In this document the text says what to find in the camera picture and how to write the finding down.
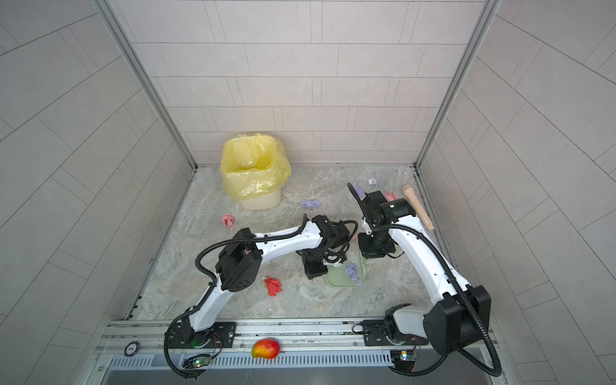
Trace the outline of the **light green dustpan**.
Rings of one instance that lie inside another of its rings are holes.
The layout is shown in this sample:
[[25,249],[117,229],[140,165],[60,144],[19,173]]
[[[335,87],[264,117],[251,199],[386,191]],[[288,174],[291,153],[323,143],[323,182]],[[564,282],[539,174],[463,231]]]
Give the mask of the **light green dustpan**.
[[326,274],[326,282],[331,287],[358,287],[361,283],[352,282],[351,279],[344,273],[344,269],[349,262],[345,262],[340,266],[329,266]]

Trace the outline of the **white bin yellow bag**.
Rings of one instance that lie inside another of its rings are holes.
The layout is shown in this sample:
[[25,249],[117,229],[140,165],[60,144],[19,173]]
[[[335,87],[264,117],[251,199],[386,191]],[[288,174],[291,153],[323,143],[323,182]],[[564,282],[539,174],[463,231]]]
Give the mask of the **white bin yellow bag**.
[[282,200],[292,168],[282,142],[264,133],[225,142],[221,178],[226,195],[246,210],[270,210]]

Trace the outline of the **green white hand brush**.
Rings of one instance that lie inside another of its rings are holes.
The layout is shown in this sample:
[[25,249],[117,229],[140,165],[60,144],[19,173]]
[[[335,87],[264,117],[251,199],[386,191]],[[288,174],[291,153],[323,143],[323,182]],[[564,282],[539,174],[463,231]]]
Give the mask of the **green white hand brush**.
[[364,282],[366,278],[365,258],[359,255],[356,259],[360,282]]

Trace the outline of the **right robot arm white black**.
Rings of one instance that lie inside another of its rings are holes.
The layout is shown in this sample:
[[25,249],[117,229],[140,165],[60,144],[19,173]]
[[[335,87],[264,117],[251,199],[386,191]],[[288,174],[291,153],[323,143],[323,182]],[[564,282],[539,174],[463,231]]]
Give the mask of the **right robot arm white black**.
[[381,192],[361,197],[353,184],[347,187],[362,212],[364,231],[358,236],[362,256],[392,258],[400,249],[430,295],[431,309],[402,304],[387,310],[383,320],[393,343],[425,338],[440,355],[435,364],[409,375],[427,375],[458,352],[486,374],[499,377],[502,365],[489,336],[491,298],[486,289],[473,287],[450,265],[428,237],[420,210],[412,204],[404,199],[388,201]]

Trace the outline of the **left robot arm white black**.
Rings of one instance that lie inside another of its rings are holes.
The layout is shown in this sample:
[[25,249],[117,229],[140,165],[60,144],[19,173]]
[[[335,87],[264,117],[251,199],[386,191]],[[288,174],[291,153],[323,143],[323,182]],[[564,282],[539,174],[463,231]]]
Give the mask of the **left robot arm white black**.
[[[357,221],[331,221],[323,215],[310,219],[304,215],[297,227],[269,234],[254,234],[245,228],[229,240],[206,247],[196,256],[195,266],[210,278],[208,289],[196,305],[170,322],[164,334],[163,352],[170,369],[184,380],[196,380],[206,372],[196,362],[214,359],[224,346],[221,336],[213,331],[218,314],[233,294],[255,282],[262,265],[296,253],[306,277],[323,276],[330,266],[340,266],[346,261],[346,252],[358,229]],[[188,359],[190,368],[178,367],[169,350],[187,348],[197,335],[213,339],[213,354],[198,354]]]

